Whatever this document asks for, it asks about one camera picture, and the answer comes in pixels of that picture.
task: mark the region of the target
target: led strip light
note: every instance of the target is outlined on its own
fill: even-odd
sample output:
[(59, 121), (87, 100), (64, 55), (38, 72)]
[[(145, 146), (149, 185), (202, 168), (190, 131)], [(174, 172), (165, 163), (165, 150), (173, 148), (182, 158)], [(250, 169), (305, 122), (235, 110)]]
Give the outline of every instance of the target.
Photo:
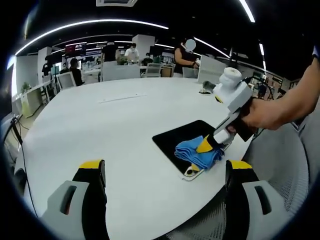
[(24, 45), (23, 47), (21, 47), (18, 51), (16, 51), (15, 55), (17, 56), (19, 53), (21, 53), (23, 50), (25, 50), (27, 47), (29, 47), (30, 45), (32, 45), (33, 43), (35, 43), (36, 41), (38, 41), (39, 39), (42, 39), (43, 37), (52, 34), (54, 32), (57, 32), (59, 30), (62, 29), (66, 29), (66, 28), (70, 28), (70, 27), (74, 27), (74, 26), (79, 26), (79, 25), (83, 25), (83, 24), (94, 24), (94, 23), (133, 23), (133, 24), (144, 24), (144, 25), (149, 25), (149, 26), (153, 26), (153, 27), (157, 27), (157, 28), (161, 28), (161, 29), (169, 29), (166, 26), (161, 26), (158, 24), (153, 24), (150, 22), (145, 22), (145, 21), (136, 21), (136, 20), (127, 20), (127, 19), (96, 19), (96, 20), (88, 20), (88, 21), (80, 21), (80, 22), (75, 22), (75, 23), (71, 23), (68, 25), (64, 25), (64, 26), (60, 26), (57, 27), (51, 31), (47, 31), (43, 34), (41, 34), (40, 36), (32, 39), (30, 42), (28, 42), (26, 45)]

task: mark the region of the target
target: black cable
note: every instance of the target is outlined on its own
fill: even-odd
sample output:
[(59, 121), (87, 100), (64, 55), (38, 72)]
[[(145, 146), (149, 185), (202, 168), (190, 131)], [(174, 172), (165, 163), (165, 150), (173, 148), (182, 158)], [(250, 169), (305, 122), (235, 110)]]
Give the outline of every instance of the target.
[(260, 136), (260, 134), (265, 130), (265, 128), (262, 128), (262, 130), (256, 135), (256, 137), (254, 139), (252, 139), (251, 142), (253, 142), (257, 137)]
[(31, 195), (31, 190), (30, 190), (30, 183), (29, 183), (29, 179), (28, 179), (28, 175), (27, 175), (27, 168), (26, 168), (26, 159), (25, 159), (25, 152), (24, 152), (24, 147), (22, 146), (21, 144), (21, 150), (22, 150), (22, 156), (23, 156), (23, 165), (24, 165), (24, 172), (25, 172), (25, 179), (26, 179), (26, 183), (28, 184), (28, 190), (29, 190), (29, 195), (30, 195), (30, 200), (31, 200), (31, 203), (32, 203), (32, 206), (33, 206), (33, 209), (34, 209), (34, 214), (36, 215), (36, 217), (38, 218), (38, 214), (36, 212), (36, 208), (35, 208), (35, 205), (34, 205), (34, 201), (32, 199), (32, 195)]

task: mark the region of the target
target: cable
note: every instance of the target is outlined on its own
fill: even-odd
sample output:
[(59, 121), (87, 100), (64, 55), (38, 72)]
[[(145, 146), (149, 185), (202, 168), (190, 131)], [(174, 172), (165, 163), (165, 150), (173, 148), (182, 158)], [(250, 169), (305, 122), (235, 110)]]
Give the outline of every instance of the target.
[(36, 212), (36, 208), (35, 208), (35, 204), (34, 201), (32, 199), (32, 195), (31, 195), (31, 190), (30, 190), (30, 183), (29, 183), (29, 179), (28, 179), (28, 175), (27, 175), (27, 168), (26, 168), (26, 159), (25, 159), (25, 152), (24, 152), (24, 147), (21, 144), (21, 150), (22, 150), (22, 156), (23, 156), (23, 165), (24, 165), (24, 172), (25, 172), (25, 179), (26, 179), (26, 183), (28, 184), (28, 190), (29, 190), (29, 195), (30, 195), (30, 200), (34, 209), (34, 214), (36, 215), (36, 217), (38, 218), (38, 214)]
[(252, 141), (251, 142), (253, 142), (257, 137), (259, 137), (260, 136), (260, 134), (263, 132), (265, 130), (265, 128), (262, 128), (262, 130), (255, 136), (255, 138), (254, 139), (252, 139)]
[(18, 120), (18, 123), (19, 123), (19, 125), (20, 125), (21, 127), (23, 127), (24, 129), (30, 130), (30, 128), (27, 128), (27, 127), (23, 126), (23, 125), (21, 124), (20, 120)]

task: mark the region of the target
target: desk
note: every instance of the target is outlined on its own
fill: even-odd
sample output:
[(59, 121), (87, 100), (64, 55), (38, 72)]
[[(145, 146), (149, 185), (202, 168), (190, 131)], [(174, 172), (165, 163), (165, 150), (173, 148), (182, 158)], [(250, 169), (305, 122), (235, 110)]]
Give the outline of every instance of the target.
[[(217, 127), (228, 110), (213, 96), (199, 94), (201, 87), (195, 79), (155, 77), (60, 92), (23, 142), (38, 215), (83, 162), (104, 159), (111, 239), (151, 240), (190, 219), (225, 184), (226, 159), (241, 160), (251, 142), (237, 135), (224, 159), (209, 171), (190, 182), (179, 177), (152, 137), (195, 120)], [(21, 167), (20, 152), (15, 169)], [(27, 190), (24, 197), (30, 204)]]
[(94, 84), (99, 82), (99, 74), (101, 73), (100, 68), (94, 68), (91, 70), (84, 71), (82, 73), (82, 80), (85, 84)]
[(26, 118), (29, 118), (35, 114), (38, 108), (43, 103), (40, 88), (44, 88), (46, 98), (50, 102), (47, 86), (51, 84), (51, 81), (41, 83), (37, 86), (30, 88), (27, 92), (21, 94), (12, 102), (16, 105), (19, 114), (23, 114)]

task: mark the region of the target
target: ceiling light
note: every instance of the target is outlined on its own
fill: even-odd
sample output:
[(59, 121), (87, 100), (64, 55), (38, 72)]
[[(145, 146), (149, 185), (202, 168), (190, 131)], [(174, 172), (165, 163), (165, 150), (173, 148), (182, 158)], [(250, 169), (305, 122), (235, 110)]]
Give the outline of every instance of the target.
[(70, 28), (70, 27), (74, 27), (74, 26), (78, 26), (78, 25), (82, 25), (82, 24), (107, 23), (107, 22), (144, 24), (144, 25), (149, 25), (149, 26), (161, 28), (161, 29), (166, 29), (166, 30), (169, 29), (166, 26), (161, 26), (161, 25), (157, 25), (157, 24), (153, 24), (153, 23), (149, 23), (149, 22), (145, 22), (145, 21), (136, 21), (136, 20), (127, 20), (127, 19), (96, 19), (96, 20), (88, 20), (88, 21), (79, 21), (79, 22), (75, 22), (75, 23), (71, 23), (71, 24), (68, 24), (68, 25), (57, 27), (57, 28), (55, 28), (55, 29), (53, 29), (51, 31), (47, 31), (47, 32), (41, 34), (40, 36), (32, 39), (26, 45), (21, 47), (18, 51), (16, 51), (15, 55), (18, 55), (23, 50), (25, 50), (28, 46), (30, 46), (31, 44), (35, 43), (39, 39), (42, 39), (43, 37), (45, 37), (45, 36), (47, 36), (49, 34), (52, 34), (54, 32), (57, 32), (59, 30)]
[(58, 51), (53, 51), (51, 54), (55, 54), (55, 53), (57, 53), (57, 52), (61, 52), (61, 51), (64, 51), (64, 50), (66, 50), (66, 49), (64, 48), (64, 49), (60, 49), (60, 50), (58, 50)]
[(97, 50), (97, 49), (102, 49), (102, 47), (90, 48), (90, 49), (87, 49), (86, 51)]
[(115, 43), (132, 44), (132, 41), (114, 41)]
[(71, 46), (71, 45), (77, 45), (77, 44), (86, 44), (86, 43), (87, 43), (86, 41), (83, 41), (83, 42), (77, 42), (77, 43), (68, 44), (68, 45), (65, 45), (65, 46)]
[(165, 47), (165, 48), (170, 48), (170, 49), (174, 49), (173, 46), (168, 46), (168, 45), (162, 45), (162, 44), (155, 44), (156, 46), (160, 46), (160, 47)]
[(264, 46), (261, 43), (259, 43), (259, 46), (260, 46), (261, 55), (264, 56), (265, 55)]
[(90, 45), (90, 44), (106, 44), (107, 41), (97, 41), (97, 42), (92, 42), (92, 43), (87, 43), (87, 45)]
[(227, 54), (225, 54), (223, 51), (221, 51), (221, 50), (219, 50), (218, 48), (210, 45), (209, 43), (207, 43), (207, 42), (205, 42), (205, 41), (202, 41), (202, 40), (200, 40), (199, 38), (196, 38), (196, 37), (194, 37), (194, 40), (197, 40), (198, 42), (203, 43), (203, 44), (207, 45), (208, 47), (210, 47), (210, 48), (218, 51), (218, 52), (221, 53), (222, 55), (226, 56), (228, 59), (230, 58), (230, 57), (229, 57)]
[(240, 3), (242, 4), (242, 7), (244, 8), (246, 14), (248, 15), (250, 21), (251, 21), (252, 23), (255, 23), (255, 22), (256, 22), (256, 21), (255, 21), (255, 18), (254, 18), (254, 16), (252, 15), (251, 10), (250, 10), (250, 8), (249, 8), (246, 0), (239, 0), (239, 1), (240, 1)]

